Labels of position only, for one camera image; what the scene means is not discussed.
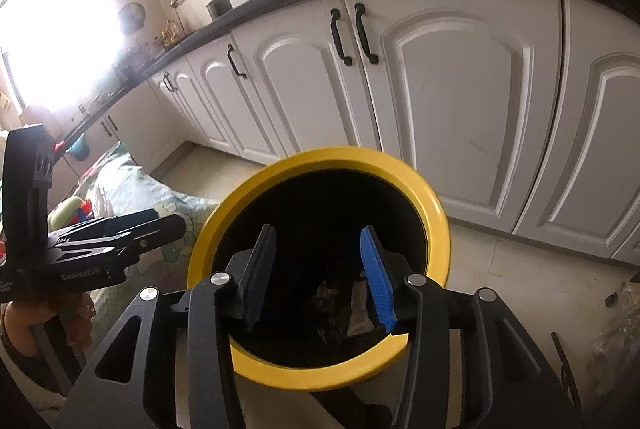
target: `cabinet handle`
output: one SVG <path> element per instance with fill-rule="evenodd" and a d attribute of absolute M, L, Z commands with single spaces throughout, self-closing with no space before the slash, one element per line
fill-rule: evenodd
<path fill-rule="evenodd" d="M 238 67 L 236 67 L 236 63 L 234 63 L 234 60 L 231 58 L 231 53 L 234 50 L 233 45 L 229 45 L 229 50 L 226 51 L 226 58 L 229 59 L 229 62 L 231 63 L 231 67 L 234 69 L 234 72 L 236 72 L 236 75 L 238 77 L 242 77 L 242 79 L 246 79 L 246 73 L 242 72 L 240 73 L 238 71 Z"/>
<path fill-rule="evenodd" d="M 344 50 L 342 49 L 342 41 L 340 41 L 340 32 L 338 32 L 338 26 L 335 24 L 336 21 L 340 19 L 340 10 L 337 8 L 331 9 L 331 35 L 334 36 L 334 44 L 335 49 L 338 51 L 338 57 L 342 59 L 342 62 L 347 66 L 351 66 L 353 64 L 353 59 L 348 55 L 344 54 Z"/>
<path fill-rule="evenodd" d="M 364 30 L 364 25 L 362 24 L 362 15 L 365 13 L 365 8 L 362 3 L 356 3 L 356 28 L 358 29 L 358 38 L 360 38 L 360 44 L 362 45 L 362 50 L 364 54 L 369 58 L 369 62 L 371 64 L 378 64 L 380 59 L 378 56 L 371 53 L 369 49 L 369 41 L 367 40 L 367 32 Z"/>
<path fill-rule="evenodd" d="M 117 131 L 118 127 L 116 126 L 116 123 L 113 122 L 113 119 L 111 119 L 110 115 L 107 115 L 107 119 L 109 120 L 109 122 L 111 122 L 111 125 L 113 126 L 113 129 Z"/>
<path fill-rule="evenodd" d="M 166 78 L 167 78 L 167 74 L 164 74 L 164 77 L 162 78 L 162 83 L 164 84 L 164 87 L 165 87 L 168 91 L 172 92 L 172 91 L 173 91 L 173 89 L 172 89 L 172 87 L 171 87 L 171 86 L 169 86 L 169 85 L 168 85 L 168 83 L 166 82 Z"/>
<path fill-rule="evenodd" d="M 171 77 L 169 77 L 169 73 L 167 73 L 167 74 L 164 76 L 164 85 L 165 85 L 165 86 L 167 87 L 167 89 L 168 89 L 170 92 L 172 92 L 172 93 L 175 93 L 175 92 L 177 92 L 177 91 L 178 91 L 178 87 L 177 87 L 177 86 L 174 86 L 174 85 L 172 84 L 172 82 L 171 82 Z"/>
<path fill-rule="evenodd" d="M 100 121 L 100 125 L 104 128 L 105 132 L 107 132 L 107 135 L 109 135 L 109 137 L 113 136 L 111 135 L 111 132 L 109 131 L 109 128 L 107 128 L 106 124 L 104 123 L 103 120 Z"/>

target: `cable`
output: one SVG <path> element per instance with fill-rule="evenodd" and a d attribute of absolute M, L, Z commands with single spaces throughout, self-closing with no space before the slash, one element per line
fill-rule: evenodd
<path fill-rule="evenodd" d="M 182 24 L 182 20 L 180 19 L 180 14 L 178 14 L 178 7 L 176 6 L 174 10 L 175 10 L 175 15 L 178 17 L 178 21 L 180 22 L 180 26 L 182 27 L 182 34 L 187 35 L 187 33 L 184 30 L 184 25 Z"/>

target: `white cabinet door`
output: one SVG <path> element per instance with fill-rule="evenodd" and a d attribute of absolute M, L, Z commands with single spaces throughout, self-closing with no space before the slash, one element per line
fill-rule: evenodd
<path fill-rule="evenodd" d="M 78 176 L 82 176 L 98 158 L 100 158 L 117 141 L 115 132 L 107 125 L 106 119 L 100 117 L 88 130 L 84 132 L 84 141 L 89 146 L 89 156 L 84 160 L 77 160 L 67 152 L 65 157 L 69 165 Z"/>
<path fill-rule="evenodd" d="M 177 95 L 177 88 L 169 86 L 169 82 L 165 77 L 168 77 L 169 73 L 166 70 L 158 72 L 151 77 L 152 88 L 154 89 L 156 96 L 162 102 L 164 107 L 170 111 L 174 122 L 177 124 L 178 129 L 181 130 L 182 135 L 186 140 L 192 142 L 204 142 L 204 137 L 200 131 L 195 119 L 187 111 L 181 99 Z"/>
<path fill-rule="evenodd" d="M 640 26 L 564 0 L 556 118 L 515 234 L 610 257 L 640 223 Z"/>
<path fill-rule="evenodd" d="M 185 140 L 173 116 L 146 81 L 111 106 L 104 118 L 147 173 Z"/>
<path fill-rule="evenodd" d="M 447 215 L 511 232 L 552 120 L 560 0 L 345 0 L 382 149 L 412 165 Z"/>
<path fill-rule="evenodd" d="M 613 259 L 640 266 L 640 223 L 613 254 Z"/>
<path fill-rule="evenodd" d="M 230 56 L 238 73 L 231 65 Z M 188 54 L 187 59 L 204 90 L 207 104 L 222 120 L 240 156 L 262 164 L 283 157 L 284 149 L 232 37 L 221 37 L 204 45 Z"/>
<path fill-rule="evenodd" d="M 334 45 L 333 9 L 350 66 Z M 341 0 L 273 12 L 238 27 L 233 37 L 287 154 L 322 146 L 377 149 L 369 91 Z"/>
<path fill-rule="evenodd" d="M 69 155 L 63 156 L 53 166 L 51 189 L 49 189 L 47 193 L 47 212 L 51 212 L 78 183 L 78 175 L 71 169 L 71 166 L 66 161 L 66 157 L 68 156 Z"/>
<path fill-rule="evenodd" d="M 238 150 L 231 143 L 218 117 L 205 104 L 206 101 L 201 95 L 202 90 L 198 88 L 187 57 L 178 59 L 166 70 L 169 73 L 168 83 L 174 89 L 175 97 L 181 101 L 194 127 L 200 132 L 199 142 L 221 151 L 238 154 Z"/>

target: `floor tile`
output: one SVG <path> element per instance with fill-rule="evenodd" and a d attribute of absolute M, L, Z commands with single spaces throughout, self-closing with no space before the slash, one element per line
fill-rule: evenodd
<path fill-rule="evenodd" d="M 352 386 L 354 392 L 364 403 L 383 404 L 389 409 L 396 408 L 400 389 L 404 384 L 404 374 L 409 354 L 400 357 L 375 377 Z"/>
<path fill-rule="evenodd" d="M 462 407 L 462 354 L 457 352 L 449 369 L 449 404 L 447 406 L 447 429 L 460 424 Z"/>
<path fill-rule="evenodd" d="M 162 182 L 182 193 L 222 200 L 262 167 L 215 149 L 196 146 Z"/>
<path fill-rule="evenodd" d="M 469 266 L 482 272 L 489 272 L 494 258 L 497 236 L 450 225 L 451 261 Z"/>
<path fill-rule="evenodd" d="M 447 289 L 465 294 L 473 294 L 486 285 L 488 273 L 476 270 L 470 266 L 451 263 Z"/>
<path fill-rule="evenodd" d="M 604 299 L 635 271 L 498 238 L 490 273 L 560 292 Z"/>
<path fill-rule="evenodd" d="M 489 274 L 486 285 L 493 288 L 525 327 L 556 374 L 560 361 L 551 340 L 558 333 L 569 359 L 584 406 L 593 402 L 594 382 L 588 372 L 591 346 L 612 318 L 604 301 L 583 294 L 512 281 Z"/>

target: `trash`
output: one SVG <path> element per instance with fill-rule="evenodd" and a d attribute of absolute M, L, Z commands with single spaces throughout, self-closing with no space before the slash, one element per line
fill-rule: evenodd
<path fill-rule="evenodd" d="M 311 298 L 311 305 L 317 314 L 318 336 L 329 346 L 340 346 L 346 336 L 348 314 L 344 312 L 344 305 L 338 304 L 340 299 L 338 288 L 329 287 L 326 281 L 318 286 L 316 295 Z"/>
<path fill-rule="evenodd" d="M 362 335 L 376 329 L 367 312 L 367 281 L 356 281 L 351 288 L 351 318 L 347 337 Z"/>
<path fill-rule="evenodd" d="M 596 376 L 599 396 L 615 388 L 640 348 L 640 283 L 624 282 L 617 294 L 615 317 L 593 340 L 590 370 Z"/>

